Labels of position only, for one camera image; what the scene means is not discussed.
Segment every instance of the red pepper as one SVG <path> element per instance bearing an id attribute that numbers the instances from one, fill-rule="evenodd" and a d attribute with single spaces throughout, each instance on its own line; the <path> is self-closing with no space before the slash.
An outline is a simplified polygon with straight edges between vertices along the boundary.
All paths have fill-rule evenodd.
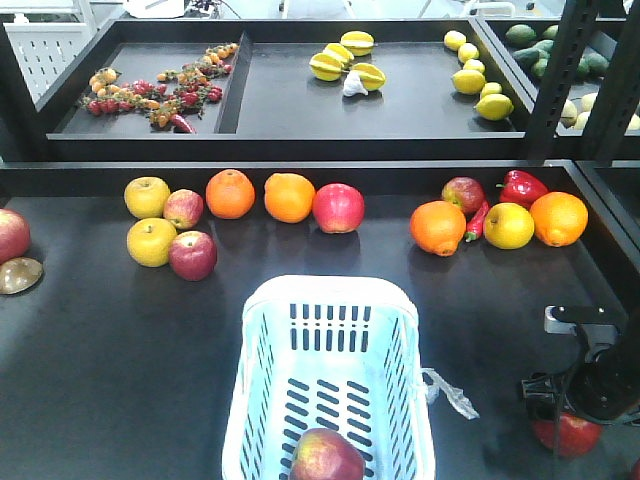
<path id="1" fill-rule="evenodd" d="M 500 202 L 512 202 L 528 209 L 542 195 L 549 193 L 549 189 L 530 173 L 522 170 L 511 170 L 504 177 Z"/>
<path id="2" fill-rule="evenodd" d="M 171 123 L 175 125 L 176 129 L 182 133 L 196 133 L 196 129 L 193 128 L 193 125 L 187 122 L 182 115 L 174 113 L 171 115 L 169 120 L 171 120 Z"/>
<path id="3" fill-rule="evenodd" d="M 465 242 L 473 242 L 482 236 L 484 219 L 490 209 L 491 205 L 489 205 L 489 202 L 484 200 L 478 211 L 473 215 L 473 217 L 471 217 L 471 220 L 467 222 L 467 231 L 464 234 Z"/>

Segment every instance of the green avocado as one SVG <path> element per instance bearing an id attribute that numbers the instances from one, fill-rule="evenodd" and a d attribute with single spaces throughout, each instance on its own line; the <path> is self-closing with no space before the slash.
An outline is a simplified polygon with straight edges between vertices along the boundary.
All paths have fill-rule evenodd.
<path id="1" fill-rule="evenodd" d="M 523 48 L 512 53 L 513 59 L 521 68 L 528 70 L 540 60 L 540 50 L 537 48 Z"/>
<path id="2" fill-rule="evenodd" d="M 535 41 L 536 31 L 529 25 L 518 23 L 507 30 L 504 35 L 507 44 L 515 48 L 524 48 Z"/>
<path id="3" fill-rule="evenodd" d="M 589 63 L 587 59 L 582 57 L 580 59 L 580 63 L 578 63 L 578 68 L 576 69 L 576 79 L 584 80 L 589 76 Z"/>
<path id="4" fill-rule="evenodd" d="M 536 43 L 533 48 L 537 48 L 539 50 L 544 50 L 547 53 L 551 53 L 551 49 L 553 48 L 553 40 L 540 40 Z"/>
<path id="5" fill-rule="evenodd" d="M 538 79 L 544 77 L 544 72 L 547 69 L 547 62 L 548 60 L 546 58 L 541 58 L 533 64 L 533 66 L 531 67 L 531 73 L 534 77 Z"/>
<path id="6" fill-rule="evenodd" d="M 555 40 L 558 33 L 558 25 L 551 25 L 544 32 L 542 32 L 542 38 L 545 40 Z"/>
<path id="7" fill-rule="evenodd" d="M 584 58 L 587 61 L 587 65 L 589 65 L 589 73 L 591 73 L 591 75 L 604 77 L 609 68 L 609 60 L 598 52 L 587 53 Z"/>

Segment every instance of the red apple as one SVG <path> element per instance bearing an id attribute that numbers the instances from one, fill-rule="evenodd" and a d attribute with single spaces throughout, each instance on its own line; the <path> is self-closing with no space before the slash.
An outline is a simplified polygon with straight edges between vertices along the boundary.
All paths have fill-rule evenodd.
<path id="1" fill-rule="evenodd" d="M 193 190 L 176 190 L 164 204 L 162 216 L 180 230 L 194 227 L 204 211 L 204 200 Z"/>
<path id="2" fill-rule="evenodd" d="M 456 205 L 469 215 L 478 211 L 485 200 L 480 182 L 471 177 L 454 177 L 442 188 L 442 200 Z"/>
<path id="3" fill-rule="evenodd" d="M 197 282 L 209 275 L 218 261 L 218 249 L 210 235 L 183 232 L 169 246 L 169 265 L 185 280 Z"/>
<path id="4" fill-rule="evenodd" d="M 533 420 L 531 425 L 538 440 L 545 447 L 553 450 L 555 422 L 553 420 Z M 560 414 L 558 455 L 573 458 L 589 453 L 598 443 L 602 429 L 602 425 L 562 412 Z"/>
<path id="5" fill-rule="evenodd" d="M 23 255 L 30 245 L 27 219 L 18 212 L 0 208 L 0 264 Z"/>
<path id="6" fill-rule="evenodd" d="M 330 183 L 316 192 L 311 211 L 323 232 L 353 232 L 364 219 L 364 197 L 354 187 Z"/>
<path id="7" fill-rule="evenodd" d="M 633 464 L 629 480 L 640 480 L 640 459 L 636 460 L 636 463 Z"/>
<path id="8" fill-rule="evenodd" d="M 362 480 L 363 477 L 362 455 L 338 432 L 312 428 L 298 440 L 290 480 Z"/>

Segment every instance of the black tray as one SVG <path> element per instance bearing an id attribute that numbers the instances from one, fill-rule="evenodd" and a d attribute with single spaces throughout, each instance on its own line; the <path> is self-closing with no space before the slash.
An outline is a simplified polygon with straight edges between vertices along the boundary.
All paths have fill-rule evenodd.
<path id="1" fill-rule="evenodd" d="M 623 19 L 597 19 L 596 26 L 593 34 L 589 39 L 589 43 L 584 50 L 584 53 L 598 52 L 607 59 L 611 59 L 616 47 L 616 39 L 619 37 L 622 27 L 624 26 Z M 480 25 L 485 29 L 487 36 L 491 38 L 496 49 L 501 52 L 505 58 L 505 63 L 509 65 L 514 72 L 520 84 L 527 92 L 529 98 L 535 102 L 538 96 L 538 88 L 540 81 L 533 77 L 530 72 L 525 72 L 513 59 L 511 55 L 516 48 L 513 48 L 505 43 L 505 33 L 507 30 L 519 23 L 530 25 L 538 35 L 549 27 L 550 25 L 557 25 L 557 19 L 547 20 L 529 20 L 529 19 L 495 19 L 480 21 Z M 588 77 L 584 81 L 575 80 L 571 85 L 568 99 L 573 100 L 578 107 L 578 113 L 580 113 L 579 99 L 588 93 L 597 92 L 602 84 L 601 78 Z M 581 130 L 574 130 L 572 128 L 566 128 L 561 123 L 558 123 L 556 133 L 558 140 L 554 143 L 554 156 L 569 157 L 579 159 L 580 152 L 580 137 L 582 136 Z M 621 159 L 634 159 L 637 158 L 637 148 L 640 146 L 638 143 L 640 140 L 638 132 L 631 131 L 626 132 L 619 152 L 616 158 Z"/>
<path id="2" fill-rule="evenodd" d="M 355 233 L 325 235 L 311 219 L 276 222 L 258 201 L 237 221 L 205 214 L 197 228 L 213 234 L 220 255 L 201 282 L 129 258 L 129 180 L 155 174 L 173 189 L 202 192 L 233 165 L 258 199 L 273 171 L 298 171 L 316 186 L 351 183 L 365 194 L 365 221 Z M 474 176 L 496 201 L 494 185 L 511 168 L 585 200 L 590 220 L 578 243 L 554 249 L 533 240 L 501 251 L 479 240 L 450 258 L 414 245 L 411 212 L 444 182 Z M 438 480 L 611 480 L 638 455 L 637 430 L 608 427 L 588 456 L 555 462 L 517 395 L 519 380 L 564 370 L 578 351 L 574 338 L 544 333 L 545 306 L 629 311 L 639 301 L 638 251 L 569 161 L 67 162 L 5 164 L 0 179 L 4 205 L 32 225 L 28 254 L 46 270 L 32 290 L 2 299 L 3 480 L 221 478 L 242 306 L 262 282 L 287 273 L 382 277 L 416 304 L 424 366 L 464 388 L 480 412 L 467 421 L 444 396 L 430 407 Z"/>
<path id="3" fill-rule="evenodd" d="M 380 92 L 347 98 L 341 80 L 315 79 L 308 61 L 355 29 L 376 39 L 372 54 L 358 61 L 379 66 L 388 81 Z M 487 79 L 512 99 L 508 120 L 482 119 L 473 110 L 478 97 L 455 92 L 451 76 L 461 66 L 442 42 L 452 29 L 476 44 Z M 137 113 L 94 118 L 73 106 L 100 67 L 122 71 L 119 81 L 153 80 L 207 45 L 229 41 L 240 42 L 235 70 L 223 82 L 223 102 L 207 106 L 202 119 L 189 116 L 197 135 L 154 132 Z M 38 106 L 60 160 L 173 161 L 516 158 L 532 104 L 475 19 L 181 19 L 112 22 Z"/>
<path id="4" fill-rule="evenodd" d="M 616 160 L 607 167 L 587 161 L 578 165 L 640 249 L 640 161 Z"/>

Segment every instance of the light blue basket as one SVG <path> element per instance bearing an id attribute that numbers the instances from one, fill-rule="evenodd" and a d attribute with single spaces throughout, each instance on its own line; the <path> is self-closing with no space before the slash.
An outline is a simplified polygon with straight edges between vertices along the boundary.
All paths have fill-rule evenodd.
<path id="1" fill-rule="evenodd" d="M 418 314 L 378 278 L 286 275 L 245 303 L 222 454 L 227 480 L 287 480 L 305 430 L 340 432 L 365 478 L 432 480 Z"/>

